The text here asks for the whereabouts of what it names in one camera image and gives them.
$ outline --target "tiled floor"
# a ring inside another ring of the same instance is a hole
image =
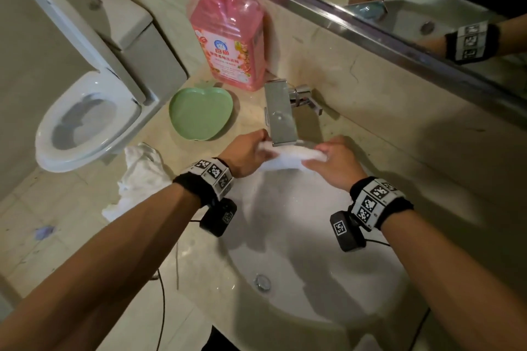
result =
[[[97,161],[64,174],[36,169],[0,201],[0,274],[22,297],[106,225],[101,210],[118,200],[117,181],[125,168],[120,155],[108,165]],[[43,225],[53,225],[56,230],[47,239],[36,241],[35,229]],[[183,295],[166,291],[166,298],[160,349],[201,350],[210,334],[210,322]],[[151,281],[99,349],[154,350],[161,316],[160,283]]]

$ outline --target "sink basin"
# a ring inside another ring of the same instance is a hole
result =
[[[254,291],[310,321],[361,326],[389,314],[408,284],[406,273],[389,247],[370,242],[353,253],[340,250],[329,217],[347,209],[349,195],[312,171],[264,168],[229,193],[238,211],[221,237]],[[386,241],[377,230],[364,235]]]

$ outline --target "toilet lid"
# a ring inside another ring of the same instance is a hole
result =
[[[126,85],[135,100],[144,93],[99,35],[67,0],[35,0],[82,57],[99,71],[110,70]]]
[[[108,70],[79,78],[44,115],[35,138],[38,164],[59,171],[107,147],[141,114]]]

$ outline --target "metal trim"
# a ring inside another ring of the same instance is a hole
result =
[[[340,37],[527,130],[527,100],[422,47],[321,0],[270,0]]]

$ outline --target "marble countertop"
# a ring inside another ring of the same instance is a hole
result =
[[[207,65],[202,66],[184,87],[214,83]],[[228,90],[234,100],[232,116],[211,141],[188,141],[172,128],[168,104],[139,132],[131,144],[146,142],[156,148],[168,171],[176,175],[202,157],[219,154],[236,135],[265,127],[263,89],[249,93],[216,83]],[[309,108],[295,109],[299,136],[320,142],[336,134],[360,141],[361,128],[326,108],[320,119]],[[373,334],[388,351],[411,341],[425,304],[412,287],[408,287],[399,306],[387,316],[366,327],[342,328],[332,324],[302,321],[270,306],[239,275],[231,264],[221,241],[190,223],[177,247],[162,265],[168,291],[179,290],[193,301],[213,324],[242,350],[349,350],[362,335]],[[401,317],[407,324],[401,325]]]

